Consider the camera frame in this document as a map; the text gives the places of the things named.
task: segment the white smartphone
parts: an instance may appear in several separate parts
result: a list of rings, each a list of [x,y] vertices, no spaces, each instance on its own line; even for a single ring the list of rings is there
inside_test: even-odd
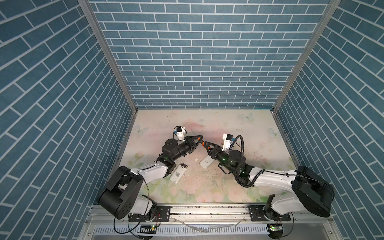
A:
[[[185,171],[187,170],[188,165],[185,163],[180,163],[180,165],[176,168],[175,172],[172,174],[169,180],[174,182],[175,184],[179,182]]]
[[[211,163],[213,163],[215,160],[213,158],[211,158],[209,155],[207,155],[203,160],[201,160],[200,162],[200,165],[203,167],[203,168],[207,168],[209,167],[209,165],[211,165]]]

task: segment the black bracket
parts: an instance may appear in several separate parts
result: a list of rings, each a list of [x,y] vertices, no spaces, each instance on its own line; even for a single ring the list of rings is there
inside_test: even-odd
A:
[[[161,222],[169,222],[170,206],[157,206],[156,214],[157,213],[160,213]],[[129,214],[129,222],[139,222],[141,217],[141,214]]]
[[[267,224],[268,237],[272,239],[280,239],[283,236],[283,226],[281,224]]]
[[[263,210],[264,205],[250,205],[249,215],[251,217],[252,222],[260,222],[260,221],[271,221],[271,219],[266,218],[265,212]],[[281,215],[281,221],[291,221],[291,217],[289,214]]]

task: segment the metal rail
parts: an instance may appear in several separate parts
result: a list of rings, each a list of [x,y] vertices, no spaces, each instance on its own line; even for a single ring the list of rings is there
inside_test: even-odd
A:
[[[137,116],[137,112],[133,113],[131,116],[131,119],[129,120],[127,130],[124,134],[124,138],[120,144],[119,151],[116,155],[115,161],[113,162],[113,165],[112,165],[111,171],[109,172],[107,180],[112,176],[112,174],[118,169],[118,167],[120,165],[121,158],[124,154],[125,148],[126,148],[127,143],[128,143],[129,135],[131,134],[133,125],[135,124],[136,116]]]
[[[296,78],[299,75],[301,69],[303,68],[304,63],[307,61],[309,55],[311,54],[313,48],[315,47],[325,27],[327,26],[329,20],[331,19],[333,13],[336,11],[336,8],[339,6],[340,1],[341,0],[329,1],[327,7],[324,10],[323,15],[320,18],[319,23],[316,25],[310,39],[308,40],[307,45],[305,46],[303,53],[300,55],[299,59],[297,60],[296,65],[293,67],[292,72],[287,79],[287,82],[285,83],[283,89],[281,90],[280,95],[278,96],[275,104],[273,105],[273,108],[272,108],[273,111],[276,111],[277,109],[279,109],[285,96],[288,94],[289,89],[292,87],[293,83],[296,81]]]
[[[119,83],[122,92],[124,93],[125,98],[128,101],[128,104],[131,106],[132,111],[134,113],[137,112],[137,107],[135,105],[135,102],[132,99],[131,94],[128,91],[127,84],[124,81],[123,76],[121,75],[121,72],[119,70],[119,67],[115,61],[115,58],[113,57],[113,54],[111,52],[111,49],[108,46],[107,40],[105,39],[105,36],[100,28],[100,25],[96,19],[96,15],[92,10],[91,4],[88,0],[78,0],[80,7],[82,11],[84,12],[85,17],[88,20],[89,25],[92,28],[93,33],[95,34],[95,37],[101,47],[101,50],[103,51],[105,58],[107,59],[109,66],[111,67],[117,82]]]
[[[232,224],[244,218],[243,223],[250,223],[251,218],[247,205],[265,203],[232,203],[232,204],[158,204],[171,206],[169,222],[164,224]],[[295,213],[295,223],[328,223],[327,218],[322,218],[309,212]],[[114,217],[100,205],[93,205],[85,225],[110,225]],[[259,221],[252,223],[270,223]],[[116,225],[126,225],[122,220]]]
[[[301,164],[299,162],[299,158],[297,157],[295,151],[293,150],[292,144],[288,138],[287,133],[285,132],[283,125],[281,124],[281,120],[277,116],[276,112],[272,112],[272,117],[275,120],[275,123],[277,125],[277,128],[279,129],[280,135],[283,138],[283,141],[285,143],[285,146],[288,149],[289,154],[291,155],[292,161],[296,168],[298,168]]]

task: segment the mounting plate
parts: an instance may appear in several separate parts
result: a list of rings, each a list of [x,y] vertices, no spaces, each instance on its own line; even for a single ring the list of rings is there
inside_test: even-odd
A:
[[[156,212],[160,213],[161,222],[169,222],[170,206],[157,206]],[[129,214],[129,222],[139,222],[141,219],[141,214]]]
[[[264,205],[250,205],[250,206],[248,206],[249,215],[251,216],[252,222],[270,221],[270,219],[265,217],[263,207],[264,207]],[[291,217],[289,216],[289,214],[284,214],[280,220],[281,221],[291,221]]]

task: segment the metal frame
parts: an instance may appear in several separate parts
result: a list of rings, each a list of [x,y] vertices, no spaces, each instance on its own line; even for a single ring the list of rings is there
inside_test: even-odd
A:
[[[124,138],[120,144],[119,151],[116,155],[115,161],[113,162],[113,165],[112,165],[111,171],[109,172],[107,180],[111,177],[112,173],[114,173],[118,169],[120,165],[122,155],[124,154],[125,148],[128,143],[129,135],[131,134],[133,125],[135,124],[136,116],[137,116],[137,112],[133,113],[131,116],[131,119],[129,120],[127,130],[124,134]]]
[[[78,2],[80,4],[82,11],[84,12],[86,19],[88,20],[89,25],[92,28],[93,33],[95,34],[95,37],[109,63],[109,66],[111,67],[117,79],[117,82],[119,83],[122,89],[122,92],[124,93],[125,98],[128,101],[128,104],[131,106],[132,111],[136,113],[137,107],[135,105],[135,102],[133,101],[132,96],[128,91],[127,84],[125,83],[124,78],[121,75],[120,69],[115,61],[115,58],[113,57],[111,49],[108,46],[107,40],[105,39],[105,36],[100,28],[100,25],[96,19],[96,15],[92,10],[91,4],[89,3],[88,0],[78,0]]]
[[[295,151],[293,150],[293,147],[291,145],[291,142],[289,141],[288,135],[285,132],[283,125],[281,124],[281,121],[279,117],[277,116],[276,112],[272,112],[272,117],[275,120],[275,123],[277,125],[277,128],[279,129],[280,135],[283,138],[283,141],[285,143],[285,146],[288,149],[289,154],[291,155],[292,161],[296,168],[300,166],[299,158],[297,157]]]
[[[169,222],[162,222],[162,225],[179,225],[182,221],[186,224],[233,224],[240,220],[241,225],[250,223],[271,223],[269,221],[252,222],[248,205],[265,203],[213,203],[213,204],[158,204],[171,206]],[[84,224],[82,232],[79,236],[79,240],[90,240],[93,236],[93,231],[96,226],[111,226],[113,224],[114,217],[102,208],[100,205],[93,205],[88,218]],[[296,212],[292,219],[295,223],[322,223],[324,229],[328,233],[330,240],[342,240],[337,227],[332,218],[322,218],[311,214],[309,212]],[[126,220],[117,220],[116,226],[126,226]]]
[[[320,18],[319,23],[316,25],[311,38],[308,40],[307,45],[304,48],[303,53],[300,55],[297,60],[296,65],[293,67],[290,76],[287,79],[283,89],[281,90],[280,95],[278,96],[276,102],[273,105],[273,111],[279,109],[281,103],[283,102],[285,96],[288,94],[289,89],[292,87],[293,83],[296,81],[297,76],[299,75],[301,69],[303,68],[305,62],[307,61],[309,55],[311,54],[313,48],[315,47],[317,41],[319,40],[321,34],[323,33],[325,27],[327,26],[329,20],[331,19],[333,13],[336,11],[341,0],[330,0],[327,7],[325,8],[323,15]]]

